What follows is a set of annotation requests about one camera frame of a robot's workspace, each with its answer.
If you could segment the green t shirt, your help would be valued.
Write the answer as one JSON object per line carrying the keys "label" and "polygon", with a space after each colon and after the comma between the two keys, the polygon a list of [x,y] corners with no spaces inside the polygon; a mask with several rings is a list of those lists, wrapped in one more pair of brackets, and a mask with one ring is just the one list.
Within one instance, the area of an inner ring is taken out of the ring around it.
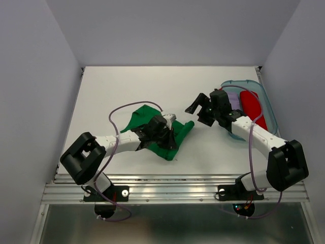
{"label": "green t shirt", "polygon": [[[131,116],[131,119],[130,119],[128,125],[120,132],[124,133],[130,129],[141,126],[142,124],[146,124],[150,121],[150,119],[152,117],[154,117],[155,115],[160,115],[160,114],[161,113],[157,109],[155,109],[151,106],[148,106],[148,105],[143,105],[139,109],[135,110],[132,113],[132,116]],[[181,146],[183,140],[185,139],[185,137],[193,129],[194,122],[192,120],[190,120],[190,121],[186,122],[185,124],[182,124],[176,120],[172,123],[172,126],[174,129],[175,141],[179,148]],[[167,161],[172,161],[178,152],[178,149],[177,150],[167,150],[167,149],[160,148],[156,143],[150,145],[147,149]]]}

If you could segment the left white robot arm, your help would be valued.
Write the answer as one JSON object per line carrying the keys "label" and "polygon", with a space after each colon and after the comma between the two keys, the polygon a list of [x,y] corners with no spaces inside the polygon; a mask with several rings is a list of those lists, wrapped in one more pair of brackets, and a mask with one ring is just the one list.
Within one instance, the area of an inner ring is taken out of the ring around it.
{"label": "left white robot arm", "polygon": [[148,123],[111,136],[95,137],[82,133],[60,157],[60,162],[77,185],[87,185],[95,190],[101,200],[108,200],[113,194],[113,184],[99,170],[103,159],[112,159],[115,154],[139,151],[157,144],[163,149],[178,148],[172,123],[175,114],[154,116]]}

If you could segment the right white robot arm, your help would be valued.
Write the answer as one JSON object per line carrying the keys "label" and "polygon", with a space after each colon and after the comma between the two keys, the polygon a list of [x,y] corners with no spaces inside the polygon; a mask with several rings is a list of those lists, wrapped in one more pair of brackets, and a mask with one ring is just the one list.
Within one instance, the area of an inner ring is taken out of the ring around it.
{"label": "right white robot arm", "polygon": [[265,169],[255,172],[252,155],[249,155],[250,171],[238,177],[233,185],[225,186],[224,195],[234,193],[246,198],[251,192],[263,193],[268,188],[283,192],[309,176],[301,143],[277,137],[257,125],[242,110],[233,109],[226,91],[215,89],[208,96],[200,93],[185,112],[193,114],[199,106],[199,122],[212,126],[217,121],[228,132],[246,140],[249,150],[255,147],[267,159]]}

